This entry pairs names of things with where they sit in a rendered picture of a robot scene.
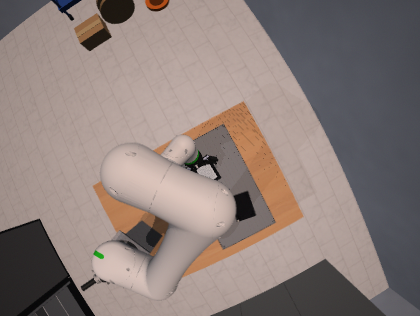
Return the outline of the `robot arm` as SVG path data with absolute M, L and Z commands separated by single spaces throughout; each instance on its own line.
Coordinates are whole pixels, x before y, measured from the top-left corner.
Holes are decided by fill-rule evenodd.
M 154 257 L 126 240 L 98 246 L 92 257 L 95 274 L 82 291 L 106 282 L 156 301 L 175 292 L 188 267 L 230 229 L 236 216 L 235 199 L 224 184 L 182 167 L 198 169 L 201 162 L 202 154 L 187 135 L 173 138 L 161 154 L 138 143 L 108 152 L 100 169 L 105 191 L 169 225 Z

